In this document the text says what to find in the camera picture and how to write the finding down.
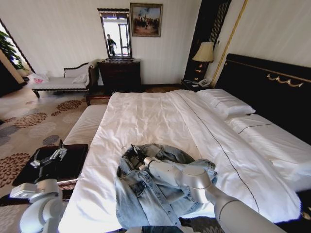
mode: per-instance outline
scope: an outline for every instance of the lampshade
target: lampshade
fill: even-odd
[[[213,45],[213,42],[202,42],[193,60],[198,62],[212,62],[214,60]]]

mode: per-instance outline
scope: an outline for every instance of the white wall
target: white wall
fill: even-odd
[[[130,8],[130,2],[163,4],[161,37],[132,37],[143,84],[183,78],[201,0],[1,0],[3,23],[37,73],[63,76],[107,58],[97,8]]]
[[[229,11],[234,10],[236,19],[242,7],[242,0],[232,0]],[[225,20],[220,34],[225,46],[235,22]],[[220,57],[223,49],[217,51]],[[311,67],[311,1],[310,0],[248,0],[245,11],[234,33],[227,53],[258,57]],[[209,65],[210,79],[219,61]],[[224,61],[217,73],[223,69]]]

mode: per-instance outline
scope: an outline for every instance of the table lamp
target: table lamp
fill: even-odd
[[[195,69],[195,72],[198,72],[200,74],[201,79],[203,79],[208,62],[212,62],[214,60],[213,56],[213,46],[214,42],[202,42],[201,46],[196,53],[196,55],[193,57],[194,61],[202,62],[197,69]]]

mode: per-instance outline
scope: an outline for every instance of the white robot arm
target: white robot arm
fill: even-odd
[[[19,222],[22,233],[56,233],[64,213],[62,191],[57,185],[56,166],[62,161],[67,149],[60,140],[59,148],[48,158],[38,160],[37,151],[31,165],[40,169],[36,184],[23,183],[12,189],[11,198],[29,199],[32,203]]]
[[[285,233],[280,227],[215,187],[207,172],[197,166],[188,166],[182,171],[171,164],[145,157],[144,167],[151,174],[174,186],[189,187],[191,196],[200,203],[212,202],[217,221],[226,233]]]

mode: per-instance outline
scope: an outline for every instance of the person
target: person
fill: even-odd
[[[110,38],[110,34],[107,35],[108,39],[108,46],[109,46],[109,52],[110,54],[113,54],[115,56],[115,50],[113,48],[113,45],[117,46],[116,42],[114,42],[113,39]]]

